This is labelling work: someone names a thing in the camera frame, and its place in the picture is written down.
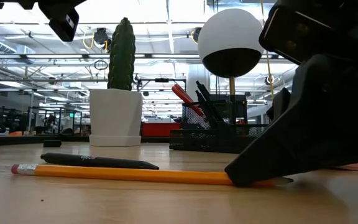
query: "red scissors handle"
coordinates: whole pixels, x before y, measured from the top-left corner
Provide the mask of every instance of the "red scissors handle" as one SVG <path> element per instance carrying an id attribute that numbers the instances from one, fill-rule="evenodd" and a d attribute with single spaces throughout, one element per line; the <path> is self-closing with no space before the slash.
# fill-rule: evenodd
<path id="1" fill-rule="evenodd" d="M 172 91 L 185 103 L 193 103 L 193 100 L 190 98 L 190 96 L 180 87 L 180 85 L 175 84 L 172 87 Z M 203 112 L 196 106 L 191 105 L 190 108 L 201 117 L 204 116 Z"/>

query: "cactus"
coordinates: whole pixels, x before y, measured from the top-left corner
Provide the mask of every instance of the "cactus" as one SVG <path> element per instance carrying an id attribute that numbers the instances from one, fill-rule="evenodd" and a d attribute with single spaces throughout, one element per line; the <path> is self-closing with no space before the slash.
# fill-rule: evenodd
<path id="1" fill-rule="evenodd" d="M 107 88 L 132 90 L 135 51 L 134 30 L 124 17 L 112 34 Z"/>

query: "black marker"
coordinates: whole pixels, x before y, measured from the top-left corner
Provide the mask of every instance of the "black marker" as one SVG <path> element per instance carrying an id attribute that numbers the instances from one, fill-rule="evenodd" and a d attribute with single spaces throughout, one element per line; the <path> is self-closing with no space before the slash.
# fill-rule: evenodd
<path id="1" fill-rule="evenodd" d="M 128 168 L 128 169 L 159 169 L 149 162 L 135 161 L 129 159 L 113 159 L 105 157 L 92 157 L 71 154 L 61 154 L 48 152 L 41 155 L 45 162 L 64 165 L 64 166 L 83 166 L 83 167 L 109 167 L 109 168 Z"/>

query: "black mesh desk organizer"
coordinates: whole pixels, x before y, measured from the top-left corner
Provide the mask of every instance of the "black mesh desk organizer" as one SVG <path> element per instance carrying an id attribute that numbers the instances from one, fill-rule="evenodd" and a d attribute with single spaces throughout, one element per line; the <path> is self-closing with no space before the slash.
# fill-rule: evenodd
<path id="1" fill-rule="evenodd" d="M 264 131 L 266 124 L 232 124 L 232 103 L 198 93 L 199 102 L 182 104 L 182 129 L 171 130 L 170 149 L 240 153 Z M 192 107 L 197 106 L 200 116 Z"/>

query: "wooden desk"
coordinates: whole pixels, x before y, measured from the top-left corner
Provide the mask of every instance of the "wooden desk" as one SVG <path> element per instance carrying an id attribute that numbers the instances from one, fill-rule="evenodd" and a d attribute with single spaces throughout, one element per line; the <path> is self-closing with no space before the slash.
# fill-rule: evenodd
<path id="1" fill-rule="evenodd" d="M 12 175 L 13 164 L 45 152 L 140 159 L 161 169 L 223 170 L 236 155 L 169 151 L 166 144 L 95 148 L 64 142 L 0 146 L 0 224 L 357 223 L 358 172 L 294 175 L 273 189 Z"/>

